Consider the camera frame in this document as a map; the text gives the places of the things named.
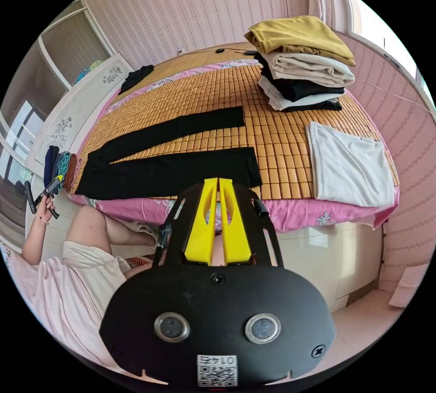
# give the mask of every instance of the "qr code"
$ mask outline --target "qr code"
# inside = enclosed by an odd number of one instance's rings
[[[197,368],[200,387],[236,387],[238,385],[238,366],[234,355],[199,355]]]

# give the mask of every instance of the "pink bedsheet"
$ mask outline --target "pink bedsheet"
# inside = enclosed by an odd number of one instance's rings
[[[239,67],[244,65],[256,65],[257,60],[235,60],[213,65],[202,66],[195,69],[190,69],[184,72],[177,73],[163,80],[149,84],[139,90],[134,91],[117,103],[111,105],[119,92],[116,89],[113,96],[101,110],[97,121],[107,113],[117,109],[127,101],[135,98],[146,91],[155,89],[165,83],[178,80],[185,76],[191,76],[211,70],[223,69],[228,67]],[[356,99],[347,92],[350,97],[358,104],[363,111],[362,106]],[[84,143],[88,139],[90,132],[86,135],[78,155],[80,155]],[[147,221],[154,223],[163,223],[170,209],[174,205],[174,200],[171,199],[115,199],[111,201],[100,201],[86,198],[82,195],[68,194],[68,197],[75,203],[80,205],[91,205],[112,217],[125,221]],[[316,199],[280,199],[280,200],[265,200],[264,204],[268,209],[274,226],[279,232],[289,232],[307,226],[324,226],[339,224],[342,222],[359,222],[371,225],[373,228],[380,226],[397,208],[399,203],[399,188],[395,188],[395,203],[390,207],[385,208],[364,208],[355,205],[342,204],[339,202],[320,201]],[[218,204],[216,221],[216,229],[221,229],[221,208]]]

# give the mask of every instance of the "person's arm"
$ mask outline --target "person's arm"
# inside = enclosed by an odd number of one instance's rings
[[[43,198],[36,210],[36,216],[21,250],[21,257],[31,266],[36,266],[41,261],[42,246],[44,244],[45,229],[52,216],[50,209],[54,209],[50,197]]]

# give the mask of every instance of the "handheld device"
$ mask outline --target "handheld device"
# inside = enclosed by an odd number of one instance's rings
[[[57,187],[59,187],[62,180],[63,180],[62,175],[57,176],[53,181],[50,182],[50,184],[43,190],[43,192],[38,195],[38,197],[35,200],[33,199],[30,182],[26,181],[24,183],[24,187],[26,189],[27,202],[29,203],[29,208],[32,214],[36,213],[36,209],[40,204],[42,198],[44,197],[48,198],[49,196],[53,198],[55,196],[54,191],[56,190]],[[56,210],[50,209],[50,212],[55,219],[59,217],[59,214],[56,212]]]

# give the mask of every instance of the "white towel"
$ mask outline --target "white towel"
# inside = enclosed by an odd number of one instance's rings
[[[286,52],[261,55],[268,62],[275,80],[309,80],[325,87],[344,87],[354,83],[350,68],[333,58]]]
[[[283,95],[272,85],[270,80],[265,76],[261,76],[258,82],[263,89],[265,95],[269,98],[269,104],[274,110],[282,111],[288,107],[301,107],[303,105],[313,105],[320,102],[328,101],[329,99],[339,98],[343,93],[322,93],[320,95],[310,95],[292,102],[283,98]]]
[[[314,197],[360,207],[394,203],[394,183],[383,143],[311,122],[306,126]]]

